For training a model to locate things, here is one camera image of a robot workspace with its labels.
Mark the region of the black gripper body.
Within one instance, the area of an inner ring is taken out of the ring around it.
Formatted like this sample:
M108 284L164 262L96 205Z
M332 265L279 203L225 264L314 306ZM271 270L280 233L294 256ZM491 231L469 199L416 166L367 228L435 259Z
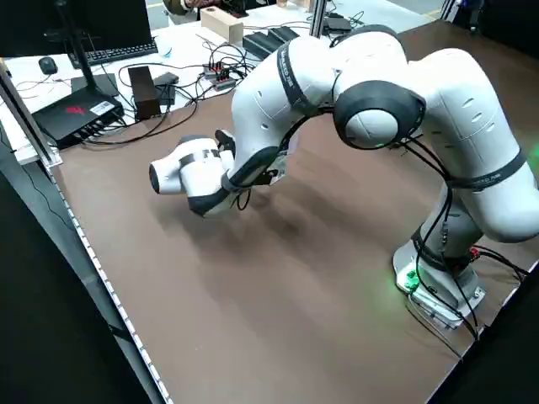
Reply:
M229 151L233 156L236 155L235 139L229 131L217 129L214 137L216 138L218 150L220 152Z

